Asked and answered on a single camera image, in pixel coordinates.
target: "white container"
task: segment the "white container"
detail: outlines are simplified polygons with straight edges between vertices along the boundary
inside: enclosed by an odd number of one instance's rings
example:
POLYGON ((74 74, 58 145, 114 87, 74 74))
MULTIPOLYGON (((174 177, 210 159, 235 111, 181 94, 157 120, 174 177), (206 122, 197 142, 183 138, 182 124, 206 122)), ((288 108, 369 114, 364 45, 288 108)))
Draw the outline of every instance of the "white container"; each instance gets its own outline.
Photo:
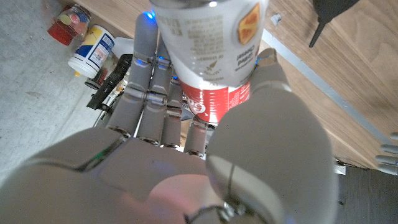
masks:
POLYGON ((150 2, 191 110, 218 123, 249 97, 268 0, 150 2))
POLYGON ((78 73, 88 78, 94 78, 113 46, 112 34, 101 26, 94 25, 88 31, 83 43, 69 59, 68 64, 78 73))

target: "blue label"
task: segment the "blue label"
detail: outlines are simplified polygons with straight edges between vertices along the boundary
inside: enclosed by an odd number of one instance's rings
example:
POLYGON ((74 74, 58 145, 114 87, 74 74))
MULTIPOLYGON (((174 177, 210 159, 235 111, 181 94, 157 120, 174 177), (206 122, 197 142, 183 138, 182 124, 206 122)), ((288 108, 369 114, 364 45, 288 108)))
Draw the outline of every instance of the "blue label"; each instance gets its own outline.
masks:
POLYGON ((91 48, 93 48, 92 45, 82 45, 79 47, 79 49, 76 50, 75 53, 81 55, 82 57, 86 57, 91 48))

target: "gray robotic hand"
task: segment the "gray robotic hand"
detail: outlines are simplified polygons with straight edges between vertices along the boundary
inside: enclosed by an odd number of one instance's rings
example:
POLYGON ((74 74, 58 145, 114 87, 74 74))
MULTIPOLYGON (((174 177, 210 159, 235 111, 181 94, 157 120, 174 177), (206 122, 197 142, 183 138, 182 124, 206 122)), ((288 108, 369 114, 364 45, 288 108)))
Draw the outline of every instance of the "gray robotic hand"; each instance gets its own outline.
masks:
POLYGON ((182 90, 157 37, 141 14, 129 81, 106 127, 16 169, 0 189, 2 222, 334 223, 330 142, 275 51, 259 55, 250 99, 224 115, 207 150, 207 124, 195 118, 183 153, 182 90))
MULTIPOLYGON (((391 133, 391 138, 397 140, 398 133, 391 133)), ((381 150, 398 155, 398 146, 383 144, 381 145, 381 150)), ((398 175, 398 157, 378 155, 376 156, 376 160, 381 163, 378 167, 379 171, 391 175, 398 175)))

